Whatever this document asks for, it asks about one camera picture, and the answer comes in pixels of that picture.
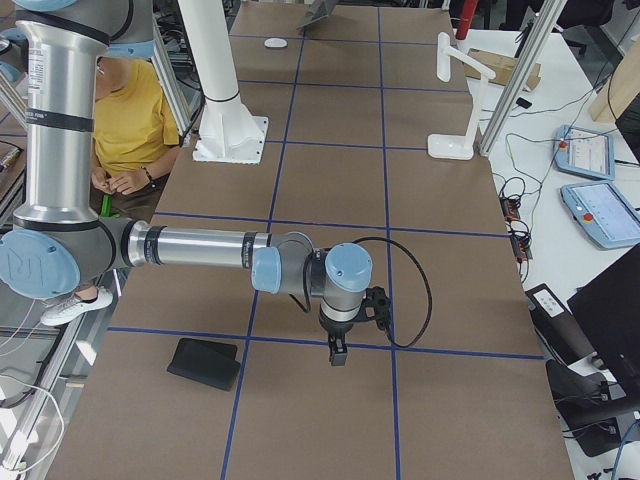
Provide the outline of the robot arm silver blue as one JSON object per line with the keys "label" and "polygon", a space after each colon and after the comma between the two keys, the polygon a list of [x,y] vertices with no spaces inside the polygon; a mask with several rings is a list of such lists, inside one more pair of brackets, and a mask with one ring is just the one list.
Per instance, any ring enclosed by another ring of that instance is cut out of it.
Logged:
{"label": "robot arm silver blue", "polygon": [[361,246],[324,251],[297,232],[171,229],[90,208],[97,61],[152,55],[151,4],[20,1],[16,22],[30,47],[26,199],[1,241],[2,281],[24,297],[49,299],[124,266],[242,268],[258,291],[318,298],[330,362],[344,365],[346,334],[365,320],[373,296],[372,260]]}

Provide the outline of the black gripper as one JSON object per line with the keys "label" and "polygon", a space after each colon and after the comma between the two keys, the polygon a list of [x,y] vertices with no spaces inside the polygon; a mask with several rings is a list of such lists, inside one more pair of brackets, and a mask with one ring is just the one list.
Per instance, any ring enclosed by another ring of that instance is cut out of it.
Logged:
{"label": "black gripper", "polygon": [[330,364],[333,367],[345,366],[348,358],[346,334],[353,328],[352,323],[325,319],[322,321],[322,327],[328,335]]}

